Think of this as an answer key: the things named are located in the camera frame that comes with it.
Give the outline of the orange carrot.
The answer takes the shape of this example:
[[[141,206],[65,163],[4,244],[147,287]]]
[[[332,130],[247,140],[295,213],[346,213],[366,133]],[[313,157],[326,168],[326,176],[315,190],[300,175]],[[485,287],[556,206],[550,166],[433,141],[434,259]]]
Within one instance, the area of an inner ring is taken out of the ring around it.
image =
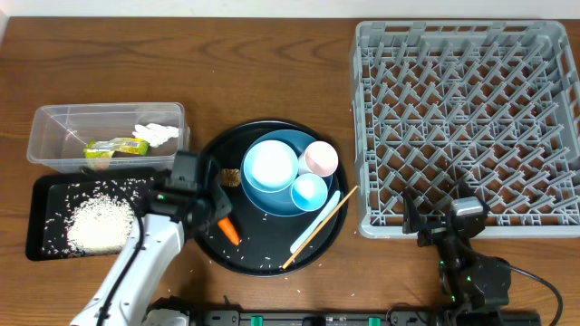
[[[232,224],[228,217],[224,217],[217,222],[217,226],[222,231],[222,233],[227,237],[232,245],[238,246],[240,243],[240,237],[237,233],[236,228]]]

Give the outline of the white rice pile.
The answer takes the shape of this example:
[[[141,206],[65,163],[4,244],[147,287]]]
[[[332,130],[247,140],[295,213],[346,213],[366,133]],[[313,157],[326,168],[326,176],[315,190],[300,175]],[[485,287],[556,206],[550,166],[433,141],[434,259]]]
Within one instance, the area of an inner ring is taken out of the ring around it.
[[[131,233],[135,205],[129,208],[114,206],[108,201],[90,201],[73,213],[69,239],[75,249],[83,251],[120,251]]]

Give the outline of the light blue bowl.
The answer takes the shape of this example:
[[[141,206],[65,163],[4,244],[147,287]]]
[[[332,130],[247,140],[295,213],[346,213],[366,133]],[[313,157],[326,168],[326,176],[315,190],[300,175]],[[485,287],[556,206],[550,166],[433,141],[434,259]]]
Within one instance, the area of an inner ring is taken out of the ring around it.
[[[298,174],[298,158],[281,140],[257,142],[243,158],[243,176],[249,185],[264,193],[275,193],[289,187]]]

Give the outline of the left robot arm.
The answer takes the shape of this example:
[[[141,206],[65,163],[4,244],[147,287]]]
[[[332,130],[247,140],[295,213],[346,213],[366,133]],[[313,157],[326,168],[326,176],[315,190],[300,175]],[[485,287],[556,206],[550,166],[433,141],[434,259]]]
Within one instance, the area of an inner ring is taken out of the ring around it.
[[[99,290],[73,325],[140,325],[170,263],[189,239],[232,211],[221,166],[205,153],[180,151],[171,169],[153,175],[146,203],[134,209],[129,238]]]

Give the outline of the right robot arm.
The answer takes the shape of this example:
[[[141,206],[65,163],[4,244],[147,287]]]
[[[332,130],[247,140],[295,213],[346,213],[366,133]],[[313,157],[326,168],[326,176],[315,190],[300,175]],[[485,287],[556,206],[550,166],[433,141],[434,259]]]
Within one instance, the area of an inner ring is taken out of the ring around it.
[[[501,323],[499,310],[509,303],[511,272],[501,260],[476,252],[470,239],[486,227],[489,206],[469,186],[458,183],[459,197],[444,217],[429,220],[419,213],[411,191],[403,191],[403,232],[415,234],[419,247],[436,246],[440,256],[440,286],[451,303],[432,312],[428,325]]]

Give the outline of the white tissue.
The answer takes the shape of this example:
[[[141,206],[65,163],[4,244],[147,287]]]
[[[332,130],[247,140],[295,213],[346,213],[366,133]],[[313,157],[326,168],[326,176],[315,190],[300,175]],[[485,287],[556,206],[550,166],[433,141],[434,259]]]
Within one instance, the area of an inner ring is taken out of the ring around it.
[[[134,126],[132,135],[137,139],[145,140],[153,148],[157,148],[170,139],[179,136],[179,129],[172,126],[163,126],[156,123],[148,125],[137,124]]]

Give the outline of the yellow green snack wrapper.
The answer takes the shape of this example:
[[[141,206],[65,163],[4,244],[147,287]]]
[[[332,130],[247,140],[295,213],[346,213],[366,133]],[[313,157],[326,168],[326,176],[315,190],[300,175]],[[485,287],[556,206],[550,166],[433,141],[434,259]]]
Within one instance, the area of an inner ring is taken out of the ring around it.
[[[111,140],[94,140],[83,150],[88,159],[88,166],[95,169],[107,168],[114,158],[145,156],[149,143],[137,138],[115,138]]]

